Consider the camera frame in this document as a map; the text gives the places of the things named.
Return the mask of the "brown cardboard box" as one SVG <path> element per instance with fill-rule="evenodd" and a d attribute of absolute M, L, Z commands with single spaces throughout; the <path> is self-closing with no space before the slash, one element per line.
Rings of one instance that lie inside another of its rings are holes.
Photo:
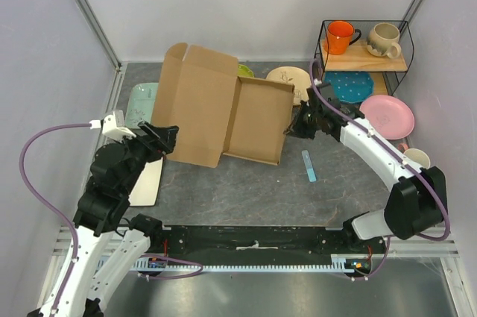
<path fill-rule="evenodd" d="M 239 75 L 236 57 L 176 43 L 165 54 L 151 117 L 179 128 L 168 159 L 215 168 L 222 156 L 279 165 L 294 86 Z"/>

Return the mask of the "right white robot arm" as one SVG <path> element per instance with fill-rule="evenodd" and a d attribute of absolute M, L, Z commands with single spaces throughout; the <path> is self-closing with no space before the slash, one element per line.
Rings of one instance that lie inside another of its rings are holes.
<path fill-rule="evenodd" d="M 341 106 L 331 84 L 312 84 L 308 101 L 301 101 L 288 134 L 312 139 L 317 131 L 335 138 L 354 151 L 381 178 L 389 191 L 384 208 L 354 216 L 344 223 L 341 243 L 349 252 L 359 252 L 369 239 L 395 236 L 432 237 L 427 229 L 442 223 L 450 234 L 446 178 L 436 166 L 424 168 L 405 157 L 371 125 L 364 114 Z"/>

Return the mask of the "light blue highlighter pen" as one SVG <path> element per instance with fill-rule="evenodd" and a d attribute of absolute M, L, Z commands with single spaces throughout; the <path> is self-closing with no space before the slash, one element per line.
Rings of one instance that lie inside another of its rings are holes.
<path fill-rule="evenodd" d="M 305 165 L 306 174 L 308 176 L 309 182 L 314 183 L 314 182 L 317 181 L 317 176 L 316 176 L 313 164 L 312 164 L 311 157 L 309 155 L 309 151 L 308 150 L 303 150 L 301 152 L 301 154 L 302 154 L 302 158 L 303 158 L 303 162 L 304 162 L 304 165 Z"/>

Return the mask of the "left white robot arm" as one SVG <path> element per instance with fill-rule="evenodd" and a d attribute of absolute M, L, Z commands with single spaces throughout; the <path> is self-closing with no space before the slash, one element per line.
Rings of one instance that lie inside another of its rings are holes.
<path fill-rule="evenodd" d="M 25 143 L 20 154 L 19 171 L 26 187 L 63 220 L 72 237 L 50 296 L 41 307 L 31 311 L 30 316 L 102 316 L 111 295 L 133 263 L 146 251 L 161 249 L 164 241 L 162 222 L 139 214 L 131 220 L 120 248 L 102 268 L 97 267 L 130 206 L 129 197 L 141 173 L 147 164 L 174 151 L 179 128 L 140 122 L 139 132 L 134 133 L 121 126 L 114 115 L 79 126 L 100 130 L 111 141 L 95 152 L 91 175 L 73 219 L 43 198 L 25 172 L 25 156 L 32 143 L 47 133 L 70 129 L 71 125 L 40 131 Z"/>

